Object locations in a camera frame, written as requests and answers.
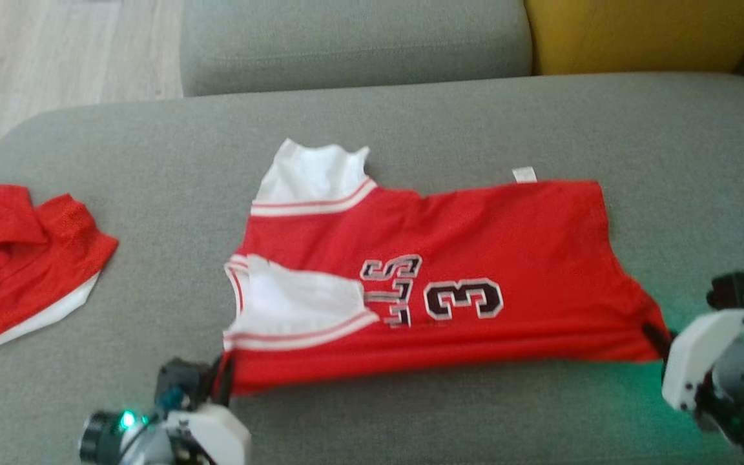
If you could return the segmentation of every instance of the red jersey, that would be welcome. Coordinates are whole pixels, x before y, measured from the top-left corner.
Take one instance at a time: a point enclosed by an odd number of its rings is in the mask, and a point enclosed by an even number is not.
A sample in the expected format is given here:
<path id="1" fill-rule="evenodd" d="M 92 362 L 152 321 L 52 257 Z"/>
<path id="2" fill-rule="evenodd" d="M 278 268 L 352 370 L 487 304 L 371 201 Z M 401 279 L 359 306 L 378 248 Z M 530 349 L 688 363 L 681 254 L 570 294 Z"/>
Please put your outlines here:
<path id="1" fill-rule="evenodd" d="M 659 307 L 617 262 L 591 181 L 421 197 L 368 149 L 286 141 L 225 270 L 238 394 L 472 362 L 659 357 Z"/>

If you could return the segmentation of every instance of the clothing label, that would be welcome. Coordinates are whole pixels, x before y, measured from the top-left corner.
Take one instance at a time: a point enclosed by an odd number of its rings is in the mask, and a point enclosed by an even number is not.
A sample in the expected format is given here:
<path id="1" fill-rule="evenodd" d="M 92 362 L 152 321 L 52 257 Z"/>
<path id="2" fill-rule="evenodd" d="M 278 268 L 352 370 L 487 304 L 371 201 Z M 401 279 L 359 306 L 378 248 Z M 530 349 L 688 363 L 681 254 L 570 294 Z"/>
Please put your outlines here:
<path id="1" fill-rule="evenodd" d="M 534 183 L 537 181 L 532 167 L 514 168 L 513 176 L 515 176 L 517 183 Z"/>

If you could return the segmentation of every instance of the gray sofa seat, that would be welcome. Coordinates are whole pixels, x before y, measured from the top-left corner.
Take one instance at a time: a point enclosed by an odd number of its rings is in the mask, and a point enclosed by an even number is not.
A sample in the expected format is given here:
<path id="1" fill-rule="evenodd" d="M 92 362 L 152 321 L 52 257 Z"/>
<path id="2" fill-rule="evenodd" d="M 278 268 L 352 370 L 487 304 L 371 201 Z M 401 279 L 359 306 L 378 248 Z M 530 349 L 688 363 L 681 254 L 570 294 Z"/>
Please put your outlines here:
<path id="1" fill-rule="evenodd" d="M 192 0 L 186 96 L 527 76 L 522 0 Z"/>
<path id="2" fill-rule="evenodd" d="M 744 268 L 744 79 L 530 77 L 235 94 L 51 112 L 0 142 L 0 183 L 70 192 L 120 246 L 88 303 L 0 348 L 0 463 L 76 462 L 85 417 L 152 402 L 175 355 L 210 360 L 233 317 L 222 264 L 284 138 L 371 147 L 422 194 L 595 179 L 612 247 L 671 327 Z M 735 463 L 665 405 L 661 365 L 504 363 L 236 399 L 254 464 Z"/>

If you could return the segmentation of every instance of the glowing green led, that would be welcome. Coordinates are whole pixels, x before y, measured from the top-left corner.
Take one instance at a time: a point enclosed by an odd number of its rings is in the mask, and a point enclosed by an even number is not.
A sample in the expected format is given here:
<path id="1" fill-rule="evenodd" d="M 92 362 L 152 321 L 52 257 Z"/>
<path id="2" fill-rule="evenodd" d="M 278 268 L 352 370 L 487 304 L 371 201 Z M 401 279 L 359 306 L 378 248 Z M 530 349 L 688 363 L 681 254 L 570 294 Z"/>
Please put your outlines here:
<path id="1" fill-rule="evenodd" d="M 122 429 L 129 429 L 135 423 L 136 416 L 133 412 L 129 412 L 128 410 L 122 412 L 122 416 L 119 418 L 119 426 L 122 427 Z"/>

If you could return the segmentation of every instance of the wooden floor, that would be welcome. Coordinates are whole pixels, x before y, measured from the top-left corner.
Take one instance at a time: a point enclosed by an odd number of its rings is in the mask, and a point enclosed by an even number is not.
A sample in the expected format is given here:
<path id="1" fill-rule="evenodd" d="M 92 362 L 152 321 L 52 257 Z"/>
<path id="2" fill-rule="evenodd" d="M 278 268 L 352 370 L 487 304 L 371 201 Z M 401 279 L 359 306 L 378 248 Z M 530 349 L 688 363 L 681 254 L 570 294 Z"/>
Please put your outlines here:
<path id="1" fill-rule="evenodd" d="M 182 0 L 0 0 L 0 137 L 52 109 L 182 97 Z"/>

